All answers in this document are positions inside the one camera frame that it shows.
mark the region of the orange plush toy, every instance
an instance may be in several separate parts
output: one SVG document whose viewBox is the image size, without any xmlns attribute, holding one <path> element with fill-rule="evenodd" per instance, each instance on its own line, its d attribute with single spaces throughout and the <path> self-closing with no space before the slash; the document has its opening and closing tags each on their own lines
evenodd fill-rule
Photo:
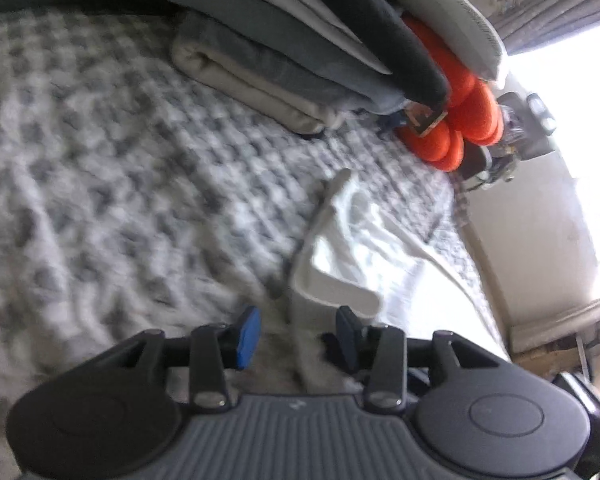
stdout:
<svg viewBox="0 0 600 480">
<path fill-rule="evenodd" d="M 490 146 L 502 138 L 504 122 L 487 84 L 480 81 L 424 23 L 404 14 L 403 22 L 420 38 L 451 86 L 446 118 L 425 137 L 406 126 L 396 133 L 425 162 L 442 171 L 455 171 L 464 157 L 464 142 Z"/>
</svg>

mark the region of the ribbed gray panel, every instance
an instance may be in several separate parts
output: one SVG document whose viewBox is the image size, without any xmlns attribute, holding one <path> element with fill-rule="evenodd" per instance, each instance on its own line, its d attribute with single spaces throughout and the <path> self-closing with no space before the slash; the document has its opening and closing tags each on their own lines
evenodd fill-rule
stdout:
<svg viewBox="0 0 600 480">
<path fill-rule="evenodd" d="M 171 450 L 124 480 L 459 480 L 393 416 L 350 396 L 243 396 L 195 417 Z M 21 480 L 40 480 L 32 474 Z"/>
</svg>

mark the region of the screw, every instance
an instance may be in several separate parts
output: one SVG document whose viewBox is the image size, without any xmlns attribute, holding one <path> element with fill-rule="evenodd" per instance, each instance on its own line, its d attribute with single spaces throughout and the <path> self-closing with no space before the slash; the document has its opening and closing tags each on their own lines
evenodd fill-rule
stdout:
<svg viewBox="0 0 600 480">
<path fill-rule="evenodd" d="M 226 397 L 220 392 L 199 392 L 193 398 L 193 402 L 200 408 L 214 410 L 226 404 Z"/>
<path fill-rule="evenodd" d="M 397 408 L 402 404 L 402 399 L 391 392 L 373 392 L 369 395 L 369 401 L 383 410 Z"/>
</svg>

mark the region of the gray and white bedspread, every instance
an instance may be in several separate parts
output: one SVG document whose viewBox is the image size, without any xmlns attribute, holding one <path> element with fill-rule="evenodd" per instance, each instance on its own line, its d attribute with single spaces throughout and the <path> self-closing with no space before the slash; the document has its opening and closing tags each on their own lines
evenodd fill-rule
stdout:
<svg viewBox="0 0 600 480">
<path fill-rule="evenodd" d="M 245 302 L 264 334 L 242 390 L 300 388 L 285 273 L 325 179 L 376 199 L 482 298 L 453 191 L 371 118 L 306 141 L 170 65 L 161 18 L 0 15 L 0 479 L 26 390 L 148 327 L 182 335 Z"/>
</svg>

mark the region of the wall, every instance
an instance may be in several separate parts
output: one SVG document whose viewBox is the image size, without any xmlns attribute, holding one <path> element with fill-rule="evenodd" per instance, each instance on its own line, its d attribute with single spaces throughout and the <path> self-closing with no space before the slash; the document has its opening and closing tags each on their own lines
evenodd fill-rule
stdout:
<svg viewBox="0 0 600 480">
<path fill-rule="evenodd" d="M 508 80 L 503 91 L 512 86 Z M 596 257 L 559 153 L 522 162 L 512 182 L 468 198 L 472 227 L 504 303 L 500 308 L 512 325 L 589 303 Z"/>
</svg>

